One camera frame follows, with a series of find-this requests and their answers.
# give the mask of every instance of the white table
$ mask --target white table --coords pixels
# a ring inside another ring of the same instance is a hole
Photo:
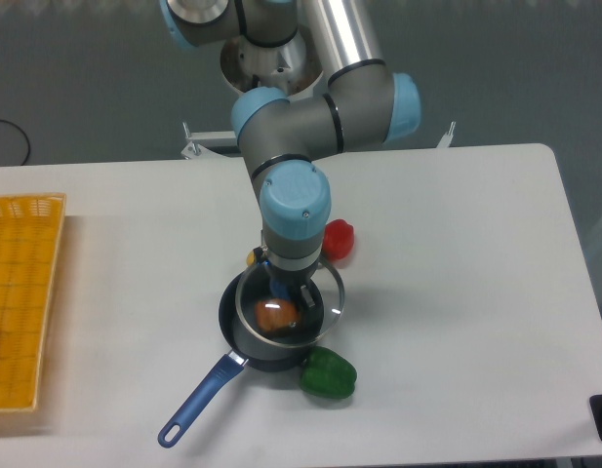
[[[218,304],[260,237],[241,160],[0,169],[0,194],[63,191],[39,410],[0,415],[0,467],[337,466],[602,454],[602,324],[541,145],[322,161],[355,226],[324,344],[349,401],[246,370],[183,439],[156,436],[227,345]]]

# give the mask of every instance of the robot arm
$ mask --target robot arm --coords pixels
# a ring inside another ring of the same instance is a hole
[[[257,57],[266,57],[297,37],[294,1],[162,1],[192,44],[240,34],[253,50],[263,50]],[[284,83],[255,87],[231,112],[260,203],[267,256],[277,279],[288,284],[313,273],[331,209],[328,180],[311,161],[404,137],[421,118],[417,88],[408,75],[389,73],[364,2],[302,5],[329,93],[291,101]],[[219,16],[201,19],[212,11]]]

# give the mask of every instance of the yellow grid tray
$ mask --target yellow grid tray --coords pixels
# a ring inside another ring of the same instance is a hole
[[[36,408],[65,199],[0,197],[0,411]]]

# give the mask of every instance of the metal cylinder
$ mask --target metal cylinder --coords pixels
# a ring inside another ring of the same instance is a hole
[[[244,0],[240,3],[246,24],[242,34],[256,46],[279,47],[296,34],[296,1]]]
[[[303,5],[329,83],[355,64],[382,60],[365,2],[307,0]]]
[[[240,37],[237,62],[247,77],[259,77],[261,86],[279,88],[286,95],[306,70],[306,47],[301,34],[280,47],[259,47],[246,37]]]
[[[217,20],[229,0],[168,0],[168,6],[182,20],[193,24],[207,24]]]
[[[202,46],[240,34],[240,22],[235,8],[229,6],[214,22],[203,26],[203,24],[188,22],[179,17],[171,8],[171,1],[168,0],[167,3],[172,22],[168,24],[170,32],[172,35],[178,34],[192,46]]]

